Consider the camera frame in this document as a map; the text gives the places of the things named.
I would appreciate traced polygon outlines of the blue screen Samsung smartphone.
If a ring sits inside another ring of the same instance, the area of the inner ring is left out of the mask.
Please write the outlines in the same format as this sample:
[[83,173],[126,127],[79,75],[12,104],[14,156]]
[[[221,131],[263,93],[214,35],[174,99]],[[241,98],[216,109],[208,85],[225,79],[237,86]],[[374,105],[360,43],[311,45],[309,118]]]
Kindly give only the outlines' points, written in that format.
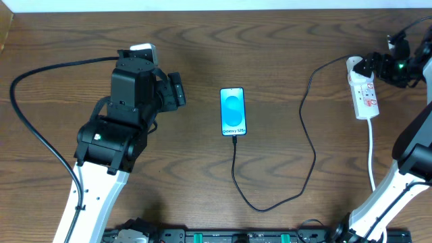
[[244,89],[222,88],[220,94],[221,133],[223,136],[247,134]]

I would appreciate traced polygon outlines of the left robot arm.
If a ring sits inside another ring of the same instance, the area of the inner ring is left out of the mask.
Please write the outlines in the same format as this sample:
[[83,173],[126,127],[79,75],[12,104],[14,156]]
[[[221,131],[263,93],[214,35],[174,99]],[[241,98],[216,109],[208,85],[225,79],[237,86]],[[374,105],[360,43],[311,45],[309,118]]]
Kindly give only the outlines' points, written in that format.
[[118,52],[111,94],[98,101],[77,135],[73,185],[55,242],[100,242],[111,210],[147,146],[158,113],[186,104],[179,73],[164,74],[156,48]]

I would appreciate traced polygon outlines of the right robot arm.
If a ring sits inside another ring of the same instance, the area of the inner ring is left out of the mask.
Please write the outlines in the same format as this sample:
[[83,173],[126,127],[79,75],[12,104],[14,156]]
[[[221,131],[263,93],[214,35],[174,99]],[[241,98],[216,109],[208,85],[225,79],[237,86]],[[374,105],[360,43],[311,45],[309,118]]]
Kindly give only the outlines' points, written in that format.
[[370,121],[379,113],[374,79],[398,88],[427,85],[427,105],[398,136],[389,172],[359,208],[348,213],[332,242],[383,242],[391,220],[419,193],[431,187],[431,31],[410,54],[406,31],[387,38],[390,52],[352,56],[346,61],[357,119]]

